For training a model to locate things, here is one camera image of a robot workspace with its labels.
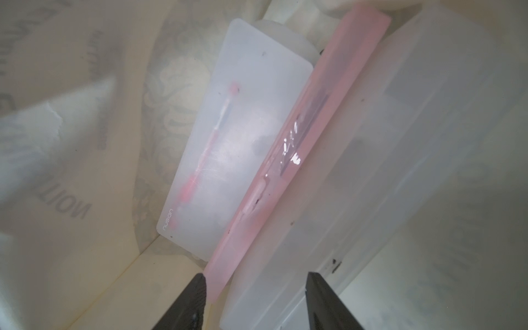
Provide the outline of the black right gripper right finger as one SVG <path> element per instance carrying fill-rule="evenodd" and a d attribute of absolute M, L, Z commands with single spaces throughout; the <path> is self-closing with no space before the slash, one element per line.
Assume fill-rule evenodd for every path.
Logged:
<path fill-rule="evenodd" d="M 364 330 L 319 273 L 308 273 L 305 296 L 311 330 Z"/>

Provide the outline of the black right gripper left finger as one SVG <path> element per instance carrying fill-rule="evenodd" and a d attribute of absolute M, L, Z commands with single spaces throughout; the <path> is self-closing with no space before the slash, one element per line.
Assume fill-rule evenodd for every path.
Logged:
<path fill-rule="evenodd" d="M 201 330 L 206 306 L 206 278 L 196 274 L 153 330 Z"/>

